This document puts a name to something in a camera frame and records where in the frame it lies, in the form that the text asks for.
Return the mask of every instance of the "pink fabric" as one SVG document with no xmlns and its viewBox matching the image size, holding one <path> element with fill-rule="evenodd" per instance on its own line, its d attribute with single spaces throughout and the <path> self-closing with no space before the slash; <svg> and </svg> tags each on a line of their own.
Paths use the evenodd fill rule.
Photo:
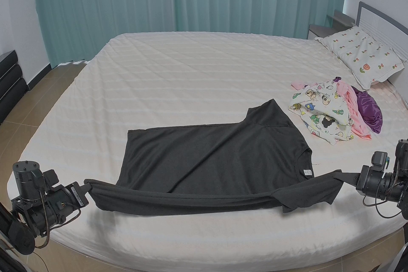
<svg viewBox="0 0 408 272">
<path fill-rule="evenodd" d="M 306 84 L 303 81 L 293 81 L 292 86 L 296 90 L 301 90 L 305 88 L 305 86 L 316 86 L 318 83 L 313 84 Z M 371 129 L 367 126 L 364 122 L 361 113 L 358 111 L 358 104 L 357 104 L 357 95 L 354 90 L 351 88 L 350 85 L 345 83 L 342 80 L 337 82 L 337 93 L 338 95 L 344 97 L 344 100 L 347 103 L 347 107 L 350 111 L 350 117 L 354 120 L 354 125 L 351 126 L 351 130 L 361 138 L 364 139 L 371 139 Z"/>
</svg>

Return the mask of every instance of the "white pillow with tulip print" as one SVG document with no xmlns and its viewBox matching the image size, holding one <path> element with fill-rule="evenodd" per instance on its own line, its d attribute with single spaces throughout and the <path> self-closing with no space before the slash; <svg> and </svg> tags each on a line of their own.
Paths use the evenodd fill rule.
<svg viewBox="0 0 408 272">
<path fill-rule="evenodd" d="M 380 44 L 358 26 L 317 39 L 344 62 L 365 90 L 404 68 L 389 46 Z"/>
</svg>

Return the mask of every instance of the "camera mounted on robot arm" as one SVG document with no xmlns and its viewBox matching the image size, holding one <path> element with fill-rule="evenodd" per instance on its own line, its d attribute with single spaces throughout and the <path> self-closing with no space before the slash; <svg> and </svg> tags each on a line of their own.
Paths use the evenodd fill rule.
<svg viewBox="0 0 408 272">
<path fill-rule="evenodd" d="M 80 209 L 89 203 L 85 194 L 91 185 L 79 186 L 75 181 L 67 186 L 55 186 L 59 183 L 55 171 L 42 173 L 40 165 L 33 161 L 14 163 L 13 173 L 20 195 L 11 200 L 11 212 L 0 203 L 0 232 L 18 252 L 28 255 L 34 251 L 37 236 L 47 237 L 46 245 L 50 230 L 79 216 Z M 67 222 L 75 210 L 79 213 Z"/>
<path fill-rule="evenodd" d="M 392 173 L 386 172 L 389 163 L 387 152 L 375 151 L 370 167 L 363 166 L 360 173 L 334 173 L 333 177 L 354 186 L 364 197 L 375 198 L 375 204 L 363 203 L 365 206 L 375 206 L 382 217 L 391 218 L 383 216 L 377 205 L 391 201 L 397 203 L 400 213 L 408 220 L 408 139 L 398 141 Z"/>
</svg>

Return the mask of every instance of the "tile floor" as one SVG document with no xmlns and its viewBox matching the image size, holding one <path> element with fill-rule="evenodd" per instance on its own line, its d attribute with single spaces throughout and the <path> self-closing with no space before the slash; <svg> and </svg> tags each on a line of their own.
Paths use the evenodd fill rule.
<svg viewBox="0 0 408 272">
<path fill-rule="evenodd" d="M 37 127 L 83 67 L 83 63 L 68 64 L 50 71 L 18 102 L 0 125 L 0 202 L 7 208 L 11 208 L 6 186 L 13 163 L 18 161 Z M 319 272 L 353 272 L 354 270 L 367 272 L 396 255 L 403 244 L 404 232 L 400 229 L 341 258 L 308 268 L 294 269 L 291 272 L 317 270 Z M 49 272 L 127 271 L 79 254 L 54 241 L 50 241 L 44 249 L 36 249 L 35 252 L 44 259 Z M 36 255 L 19 256 L 34 271 L 46 272 L 43 262 Z"/>
</svg>

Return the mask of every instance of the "mattress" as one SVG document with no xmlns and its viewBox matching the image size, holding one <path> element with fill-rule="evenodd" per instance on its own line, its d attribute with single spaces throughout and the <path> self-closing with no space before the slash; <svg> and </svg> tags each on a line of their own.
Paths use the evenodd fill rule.
<svg viewBox="0 0 408 272">
<path fill-rule="evenodd" d="M 369 93 L 384 124 L 373 139 L 332 146 L 289 112 L 291 82 L 356 81 L 319 42 L 265 35 L 207 32 L 123 34 L 79 73 L 60 97 L 21 160 L 55 169 L 64 185 L 85 178 L 116 183 L 129 129 L 234 123 L 249 107 L 274 98 L 313 150 L 316 176 L 335 169 L 360 172 L 374 151 L 394 159 L 408 135 L 408 111 L 388 82 Z M 10 198 L 18 195 L 13 176 Z M 282 208 L 140 217 L 90 204 L 51 238 L 112 264 L 143 271 L 275 271 L 326 262 L 357 250 L 405 224 L 381 218 L 343 185 L 332 205 L 283 214 Z M 379 207 L 385 215 L 395 203 Z"/>
</svg>

